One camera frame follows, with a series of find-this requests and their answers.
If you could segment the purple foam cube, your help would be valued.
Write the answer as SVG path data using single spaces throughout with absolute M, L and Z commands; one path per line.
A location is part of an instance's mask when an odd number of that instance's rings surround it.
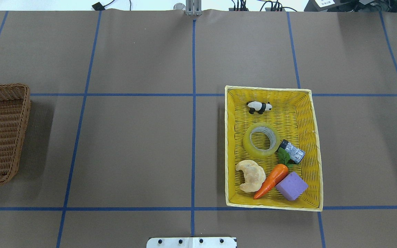
M 275 187 L 286 200 L 294 201 L 302 195 L 309 185 L 296 172 L 291 172 Z

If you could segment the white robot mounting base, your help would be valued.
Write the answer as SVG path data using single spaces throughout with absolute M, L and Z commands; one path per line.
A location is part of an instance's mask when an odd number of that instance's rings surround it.
M 147 248 L 237 248 L 235 237 L 159 237 L 150 238 Z

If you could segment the toy carrot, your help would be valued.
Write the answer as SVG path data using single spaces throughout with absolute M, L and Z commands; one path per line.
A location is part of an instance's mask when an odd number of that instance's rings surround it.
M 266 195 L 288 175 L 289 168 L 293 167 L 294 164 L 290 162 L 290 155 L 284 148 L 279 148 L 277 154 L 279 163 L 271 170 L 253 199 L 257 200 Z

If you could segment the panda figurine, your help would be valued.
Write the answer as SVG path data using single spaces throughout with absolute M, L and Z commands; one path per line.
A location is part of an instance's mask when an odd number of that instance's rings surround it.
M 249 108 L 250 114 L 254 114 L 255 112 L 263 114 L 265 111 L 271 111 L 273 108 L 270 102 L 249 101 L 246 105 Z

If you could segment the yellow tape roll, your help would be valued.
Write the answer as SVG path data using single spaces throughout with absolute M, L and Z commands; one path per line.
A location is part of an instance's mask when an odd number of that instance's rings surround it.
M 252 135 L 254 133 L 263 133 L 268 137 L 268 149 L 260 149 L 255 146 L 252 140 Z M 278 147 L 281 144 L 280 139 L 280 134 L 274 126 L 266 122 L 259 122 L 252 124 L 249 129 L 247 129 L 243 138 L 243 145 L 249 155 L 263 159 L 273 155 L 278 150 Z

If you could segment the toy croissant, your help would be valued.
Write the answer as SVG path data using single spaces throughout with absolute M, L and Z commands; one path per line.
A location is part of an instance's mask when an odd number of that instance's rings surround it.
M 246 159 L 237 163 L 236 171 L 242 171 L 244 174 L 244 183 L 239 188 L 245 193 L 254 193 L 260 190 L 263 182 L 266 180 L 266 173 L 257 162 Z

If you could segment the yellow woven basket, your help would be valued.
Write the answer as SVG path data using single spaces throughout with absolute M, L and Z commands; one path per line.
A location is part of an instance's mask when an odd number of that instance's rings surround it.
M 263 114 L 249 113 L 247 102 L 270 102 L 271 111 Z M 288 201 L 272 189 L 260 199 L 254 193 L 245 193 L 239 186 L 244 182 L 242 171 L 236 171 L 238 162 L 251 159 L 266 174 L 278 163 L 277 151 L 266 158 L 252 157 L 244 149 L 243 138 L 254 123 L 266 122 L 280 134 L 280 141 L 290 141 L 306 152 L 300 164 L 289 169 L 296 172 L 309 187 L 294 201 Z M 252 135 L 253 143 L 260 149 L 269 148 L 268 137 L 263 133 Z M 269 208 L 280 210 L 323 210 L 323 176 L 318 126 L 312 92 L 308 89 L 271 89 L 247 86 L 225 87 L 225 201 L 230 207 Z

